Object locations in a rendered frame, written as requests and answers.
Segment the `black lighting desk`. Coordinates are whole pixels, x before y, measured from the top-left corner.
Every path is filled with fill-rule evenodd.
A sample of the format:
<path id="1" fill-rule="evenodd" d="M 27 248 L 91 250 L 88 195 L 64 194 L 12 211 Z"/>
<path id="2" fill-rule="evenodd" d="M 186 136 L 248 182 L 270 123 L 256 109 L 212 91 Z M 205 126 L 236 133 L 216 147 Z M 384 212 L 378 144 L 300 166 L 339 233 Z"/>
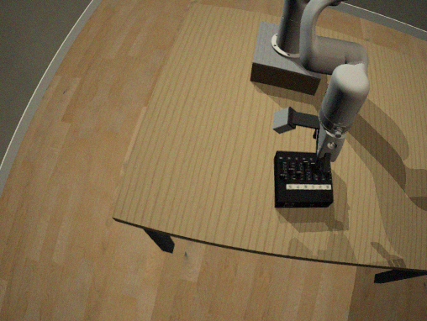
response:
<path id="1" fill-rule="evenodd" d="M 274 157 L 275 208 L 327 208 L 333 201 L 328 175 L 312 173 L 316 153 L 278 151 Z"/>

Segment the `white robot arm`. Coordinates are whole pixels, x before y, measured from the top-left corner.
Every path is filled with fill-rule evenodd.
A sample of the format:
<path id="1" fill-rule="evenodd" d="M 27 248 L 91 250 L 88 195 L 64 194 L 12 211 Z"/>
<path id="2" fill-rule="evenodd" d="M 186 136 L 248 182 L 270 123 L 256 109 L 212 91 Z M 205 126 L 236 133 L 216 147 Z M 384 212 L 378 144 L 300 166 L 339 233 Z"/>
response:
<path id="1" fill-rule="evenodd" d="M 288 107 L 274 113 L 272 129 L 285 133 L 297 126 L 323 126 L 336 138 L 354 123 L 370 91 L 369 56 L 363 45 L 315 35 L 320 13 L 345 0 L 284 0 L 277 34 L 271 47 L 288 59 L 300 59 L 311 72 L 332 75 L 319 109 L 319 117 Z M 300 40 L 300 41 L 299 41 Z M 343 64 L 343 65 L 342 65 Z"/>

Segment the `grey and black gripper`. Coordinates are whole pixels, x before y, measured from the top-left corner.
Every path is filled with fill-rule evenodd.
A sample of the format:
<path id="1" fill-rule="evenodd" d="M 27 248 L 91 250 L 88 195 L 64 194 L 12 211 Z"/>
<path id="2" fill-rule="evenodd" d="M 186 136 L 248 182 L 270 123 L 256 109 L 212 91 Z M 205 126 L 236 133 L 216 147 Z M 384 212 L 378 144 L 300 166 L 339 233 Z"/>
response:
<path id="1" fill-rule="evenodd" d="M 320 119 L 319 122 L 321 123 Z M 321 126 L 322 125 L 322 126 Z M 315 175 L 323 175 L 329 172 L 329 162 L 335 162 L 342 146 L 345 142 L 346 133 L 343 133 L 340 138 L 335 138 L 335 133 L 330 132 L 321 123 L 319 130 L 314 131 L 313 138 L 316 139 L 316 157 L 317 163 L 311 170 Z M 320 163 L 320 159 L 324 160 L 324 164 Z M 320 164 L 319 164 L 320 163 Z"/>

